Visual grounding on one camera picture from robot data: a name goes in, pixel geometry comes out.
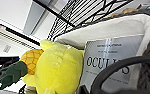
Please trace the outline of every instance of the wire rack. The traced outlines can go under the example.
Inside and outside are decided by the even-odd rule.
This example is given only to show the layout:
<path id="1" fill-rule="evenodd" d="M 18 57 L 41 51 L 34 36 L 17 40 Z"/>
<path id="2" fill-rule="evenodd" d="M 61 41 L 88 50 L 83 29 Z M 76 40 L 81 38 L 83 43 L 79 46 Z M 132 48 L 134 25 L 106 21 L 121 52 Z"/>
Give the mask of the wire rack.
<path id="1" fill-rule="evenodd" d="M 48 40 L 66 33 L 67 30 L 98 21 L 133 0 L 69 0 L 54 21 Z"/>

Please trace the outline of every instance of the metal bar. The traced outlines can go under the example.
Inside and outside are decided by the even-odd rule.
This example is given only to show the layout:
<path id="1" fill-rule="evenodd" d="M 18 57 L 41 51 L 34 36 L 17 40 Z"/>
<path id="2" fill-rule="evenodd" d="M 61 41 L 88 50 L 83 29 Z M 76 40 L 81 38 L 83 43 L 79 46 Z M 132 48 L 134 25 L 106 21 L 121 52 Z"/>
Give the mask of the metal bar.
<path id="1" fill-rule="evenodd" d="M 84 22 L 86 22 L 88 19 L 90 19 L 91 17 L 93 17 L 94 15 L 96 15 L 97 13 L 99 13 L 100 11 L 104 10 L 106 7 L 108 7 L 109 5 L 113 4 L 114 1 L 111 1 L 110 3 L 108 3 L 105 7 L 102 7 L 101 9 L 99 9 L 98 11 L 96 11 L 94 14 L 92 14 L 91 16 L 89 16 L 88 18 L 86 18 L 85 20 L 83 20 L 81 23 L 79 23 L 77 26 L 82 25 Z"/>
<path id="2" fill-rule="evenodd" d="M 67 19 L 67 17 L 70 15 L 71 12 L 73 13 L 73 10 L 70 11 L 69 13 L 65 13 L 65 14 L 67 14 L 67 15 L 65 15 L 65 18 L 66 18 L 66 19 Z M 61 25 L 61 24 L 62 24 L 62 21 L 58 22 L 59 27 L 63 26 L 63 24 L 62 24 L 62 25 Z"/>
<path id="3" fill-rule="evenodd" d="M 74 10 L 74 8 L 75 8 L 75 5 L 76 5 L 76 0 L 75 0 L 75 3 L 73 4 L 73 7 L 72 7 L 72 10 L 71 10 L 71 12 L 70 12 L 70 16 L 69 16 L 69 18 L 68 18 L 68 21 L 70 20 L 70 17 L 71 17 L 71 15 L 72 15 L 72 13 L 73 13 L 73 10 Z"/>
<path id="4" fill-rule="evenodd" d="M 83 3 L 82 3 L 83 6 L 81 5 L 81 6 L 80 6 L 81 8 L 79 7 L 79 8 L 80 8 L 79 11 L 81 11 L 82 8 L 84 8 L 86 5 L 88 5 L 88 4 L 90 3 L 90 1 L 88 1 L 87 3 L 86 3 L 86 2 L 83 2 Z"/>
<path id="5" fill-rule="evenodd" d="M 98 21 L 98 20 L 102 19 L 103 17 L 105 17 L 105 16 L 107 16 L 108 14 L 110 14 L 110 13 L 112 13 L 112 12 L 118 10 L 119 8 L 121 8 L 121 7 L 125 6 L 125 5 L 127 5 L 128 3 L 132 2 L 132 1 L 133 1 L 133 0 L 129 0 L 129 1 L 125 2 L 125 3 L 123 3 L 122 5 L 116 7 L 115 9 L 113 9 L 112 11 L 110 11 L 110 12 L 106 13 L 105 15 L 101 16 L 100 18 L 96 19 L 95 21 Z"/>
<path id="6" fill-rule="evenodd" d="M 89 12 L 91 12 L 94 8 L 96 8 L 101 2 L 99 2 L 97 5 L 95 5 L 92 9 L 90 9 L 89 11 L 87 11 L 84 15 L 82 15 L 79 19 L 77 19 L 74 23 L 76 23 L 77 21 L 79 21 L 81 18 L 83 18 L 85 15 L 87 15 Z"/>
<path id="7" fill-rule="evenodd" d="M 39 4 L 40 6 L 42 6 L 43 8 L 47 9 L 52 14 L 54 14 L 58 18 L 62 19 L 63 21 L 65 21 L 66 23 L 68 23 L 69 25 L 71 25 L 72 27 L 75 27 L 75 25 L 73 25 L 72 23 L 70 23 L 69 21 L 67 21 L 64 17 L 62 17 L 61 15 L 57 14 L 55 11 L 53 11 L 52 9 L 50 9 L 49 7 L 47 7 L 46 5 L 44 5 L 43 3 L 39 2 L 38 0 L 33 0 L 33 1 L 36 2 L 37 4 Z"/>

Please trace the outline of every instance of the book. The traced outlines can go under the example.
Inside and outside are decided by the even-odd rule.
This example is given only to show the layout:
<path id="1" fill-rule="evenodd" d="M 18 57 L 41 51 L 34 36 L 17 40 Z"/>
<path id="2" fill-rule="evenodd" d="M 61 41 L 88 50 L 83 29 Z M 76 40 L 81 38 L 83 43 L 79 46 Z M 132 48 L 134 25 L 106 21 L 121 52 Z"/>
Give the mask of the book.
<path id="1" fill-rule="evenodd" d="M 85 46 L 83 73 L 80 85 L 90 91 L 92 82 L 103 69 L 119 60 L 135 57 L 143 35 L 88 41 Z M 129 88 L 132 66 L 127 66 L 111 75 L 102 85 L 102 90 L 113 93 Z"/>

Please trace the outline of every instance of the plush toy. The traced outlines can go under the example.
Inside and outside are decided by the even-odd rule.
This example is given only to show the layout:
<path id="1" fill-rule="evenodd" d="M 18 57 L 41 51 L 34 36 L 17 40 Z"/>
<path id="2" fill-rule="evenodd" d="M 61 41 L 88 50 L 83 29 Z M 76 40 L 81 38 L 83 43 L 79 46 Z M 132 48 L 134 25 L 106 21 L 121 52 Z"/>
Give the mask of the plush toy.
<path id="1" fill-rule="evenodd" d="M 38 94 L 75 94 L 82 73 L 83 51 L 57 42 L 42 40 L 42 49 L 23 54 L 20 61 L 3 69 L 0 89 L 21 77 Z"/>

